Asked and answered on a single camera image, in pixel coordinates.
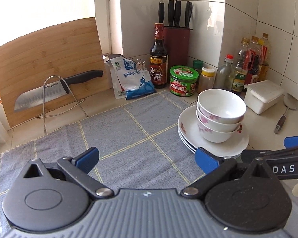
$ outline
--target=dark glass bottle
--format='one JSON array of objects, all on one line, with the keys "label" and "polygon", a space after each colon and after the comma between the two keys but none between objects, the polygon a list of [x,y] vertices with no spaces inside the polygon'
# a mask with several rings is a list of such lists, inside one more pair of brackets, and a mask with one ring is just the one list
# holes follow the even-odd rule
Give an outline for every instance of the dark glass bottle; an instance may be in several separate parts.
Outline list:
[{"label": "dark glass bottle", "polygon": [[168,77],[168,52],[163,41],[163,23],[154,24],[154,45],[150,50],[150,76],[155,88],[164,88]]}]

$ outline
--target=stack of plates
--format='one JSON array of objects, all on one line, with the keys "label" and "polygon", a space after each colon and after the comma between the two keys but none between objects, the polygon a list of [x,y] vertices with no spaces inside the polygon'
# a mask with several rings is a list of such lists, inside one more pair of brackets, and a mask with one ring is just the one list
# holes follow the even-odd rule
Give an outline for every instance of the stack of plates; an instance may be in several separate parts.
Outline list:
[{"label": "stack of plates", "polygon": [[230,139],[222,143],[210,142],[199,134],[198,119],[196,117],[196,106],[190,106],[179,116],[178,132],[184,145],[193,153],[199,147],[203,147],[218,157],[239,157],[249,142],[248,131],[243,125],[240,132],[235,132]]}]

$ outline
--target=white bowl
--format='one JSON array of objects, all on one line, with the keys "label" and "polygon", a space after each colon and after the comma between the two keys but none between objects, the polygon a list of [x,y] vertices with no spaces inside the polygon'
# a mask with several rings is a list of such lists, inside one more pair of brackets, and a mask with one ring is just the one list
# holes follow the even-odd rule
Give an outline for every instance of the white bowl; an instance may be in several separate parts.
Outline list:
[{"label": "white bowl", "polygon": [[199,94],[198,101],[200,112],[220,123],[238,123],[243,120],[246,112],[244,101],[223,89],[207,89]]},{"label": "white bowl", "polygon": [[232,132],[218,132],[205,126],[198,118],[199,133],[201,137],[214,143],[221,143],[228,140],[236,131],[240,131],[242,129],[242,124],[239,123],[239,125],[240,126],[237,126]]},{"label": "white bowl", "polygon": [[224,124],[224,123],[213,121],[213,120],[207,118],[204,114],[202,114],[199,111],[198,105],[196,105],[196,107],[197,107],[196,117],[198,117],[205,126],[209,127],[210,129],[212,129],[214,131],[232,132],[240,124],[240,122],[234,123],[234,124]]}]

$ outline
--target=white container lid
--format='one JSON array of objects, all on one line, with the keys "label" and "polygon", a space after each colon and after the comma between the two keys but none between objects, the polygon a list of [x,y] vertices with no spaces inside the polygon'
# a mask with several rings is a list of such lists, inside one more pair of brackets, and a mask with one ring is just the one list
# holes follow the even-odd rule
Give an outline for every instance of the white container lid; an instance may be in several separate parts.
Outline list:
[{"label": "white container lid", "polygon": [[251,94],[264,103],[269,103],[284,93],[284,89],[269,80],[245,85]]}]

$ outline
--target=cutting board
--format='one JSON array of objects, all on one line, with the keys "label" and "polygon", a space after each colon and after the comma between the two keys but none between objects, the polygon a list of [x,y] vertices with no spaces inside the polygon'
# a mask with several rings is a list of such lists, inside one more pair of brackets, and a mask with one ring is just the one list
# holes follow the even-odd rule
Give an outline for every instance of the cutting board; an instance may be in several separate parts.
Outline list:
[{"label": "cutting board", "polygon": [[[0,95],[9,125],[42,114],[42,105],[15,113],[19,95],[43,86],[52,75],[66,78],[89,70],[103,70],[103,77],[71,85],[77,99],[109,89],[95,18],[47,27],[0,46]],[[70,94],[65,95],[47,102],[45,109],[48,112],[73,101]]]}]

